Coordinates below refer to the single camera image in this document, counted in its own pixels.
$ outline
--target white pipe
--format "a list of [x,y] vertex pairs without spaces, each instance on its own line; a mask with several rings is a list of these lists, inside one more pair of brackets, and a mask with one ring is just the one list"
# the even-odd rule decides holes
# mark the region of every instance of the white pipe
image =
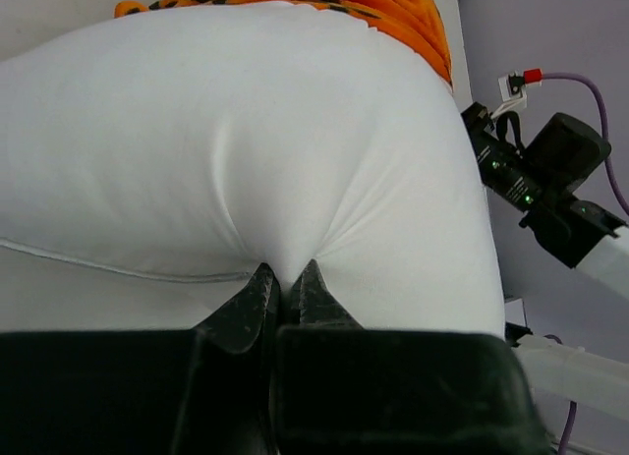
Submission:
[[629,421],[629,365],[535,335],[518,343],[531,386]]
[[600,281],[629,300],[629,228],[615,231],[619,237],[605,237],[581,260],[577,270]]
[[[552,443],[554,448],[559,447],[559,438],[556,438]],[[597,448],[592,448],[587,445],[576,442],[568,442],[568,453],[573,455],[614,455],[613,453],[604,452]]]

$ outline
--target white wall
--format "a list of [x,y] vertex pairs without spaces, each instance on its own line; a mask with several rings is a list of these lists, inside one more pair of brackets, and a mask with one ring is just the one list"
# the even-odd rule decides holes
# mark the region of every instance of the white wall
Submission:
[[459,110],[463,111],[472,104],[472,92],[470,90],[468,64],[463,45],[459,3],[458,0],[434,0],[434,2],[439,8],[439,13],[441,13],[445,33],[450,45],[454,98]]
[[[629,195],[629,0],[460,0],[472,93],[491,107],[499,102],[496,79],[512,70],[542,67],[587,75],[600,86],[609,111],[618,183]],[[599,128],[591,95],[579,85],[547,82],[530,91],[523,117],[531,139],[557,111]],[[579,191],[621,215],[603,169]],[[571,347],[629,362],[629,303],[567,270],[545,253],[520,214],[490,198],[505,293],[524,297],[529,324],[539,334],[560,335]],[[559,432],[567,402],[546,396],[541,407]],[[610,453],[629,453],[629,424],[580,408],[574,439]]]
[[111,19],[119,1],[0,0],[0,60],[70,30]]

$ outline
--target black strap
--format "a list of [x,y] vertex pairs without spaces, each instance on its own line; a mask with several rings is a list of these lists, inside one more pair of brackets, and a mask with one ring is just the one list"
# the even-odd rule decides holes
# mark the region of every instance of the black strap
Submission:
[[507,111],[503,115],[501,115],[495,125],[496,134],[498,139],[502,142],[508,142],[507,140],[507,132],[511,126],[511,130],[513,131],[513,138],[515,140],[515,146],[518,148],[520,153],[524,153],[524,145],[522,144],[522,129],[520,123],[520,116],[515,111]]

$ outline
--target orange patterned top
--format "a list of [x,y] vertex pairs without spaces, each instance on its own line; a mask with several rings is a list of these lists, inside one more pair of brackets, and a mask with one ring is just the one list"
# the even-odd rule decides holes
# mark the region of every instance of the orange patterned top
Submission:
[[[240,5],[273,0],[159,0],[150,6],[123,1],[115,17],[164,8],[196,5]],[[443,21],[433,0],[283,0],[335,10],[367,22],[370,27],[395,37],[423,56],[450,84],[452,62]]]

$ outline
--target black mount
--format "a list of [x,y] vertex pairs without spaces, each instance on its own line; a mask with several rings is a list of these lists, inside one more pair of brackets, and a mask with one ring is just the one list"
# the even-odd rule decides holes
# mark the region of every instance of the black mount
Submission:
[[[573,192],[611,152],[590,126],[557,113],[526,147],[519,118],[505,113],[494,126],[486,107],[474,103],[463,113],[483,183],[526,213],[520,226],[530,228],[551,255],[576,267],[605,237],[627,223]],[[516,145],[506,140],[511,123]],[[492,135],[497,130],[498,136]]]
[[262,265],[190,330],[0,334],[0,453],[548,453],[500,339],[365,330],[314,261],[280,302]]

